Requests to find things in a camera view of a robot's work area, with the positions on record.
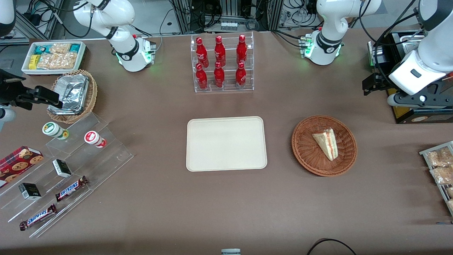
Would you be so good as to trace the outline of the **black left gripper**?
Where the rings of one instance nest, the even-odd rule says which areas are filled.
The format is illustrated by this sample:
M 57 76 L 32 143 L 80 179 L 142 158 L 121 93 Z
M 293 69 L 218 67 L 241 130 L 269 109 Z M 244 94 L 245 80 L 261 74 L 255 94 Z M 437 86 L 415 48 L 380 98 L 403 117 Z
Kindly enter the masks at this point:
M 371 74 L 372 82 L 362 82 L 363 95 L 367 96 L 374 91 L 384 91 L 391 82 L 385 75 L 374 72 Z M 397 94 L 397 103 L 416 108 L 446 108 L 451 107 L 452 93 L 441 92 L 440 87 L 425 87 L 414 95 L 400 92 Z

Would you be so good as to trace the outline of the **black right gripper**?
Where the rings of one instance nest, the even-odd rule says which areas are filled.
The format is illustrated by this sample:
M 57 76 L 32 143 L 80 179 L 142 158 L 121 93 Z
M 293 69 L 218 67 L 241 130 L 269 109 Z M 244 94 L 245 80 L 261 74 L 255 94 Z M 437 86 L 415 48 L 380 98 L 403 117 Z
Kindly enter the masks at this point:
M 0 70 L 0 103 L 8 106 L 11 102 L 16 102 L 16 107 L 31 111 L 33 103 L 46 104 L 58 109 L 63 108 L 63 102 L 60 101 L 60 94 L 45 88 L 36 86 L 34 93 L 26 93 L 27 88 L 22 82 L 26 78 L 16 76 L 3 69 Z

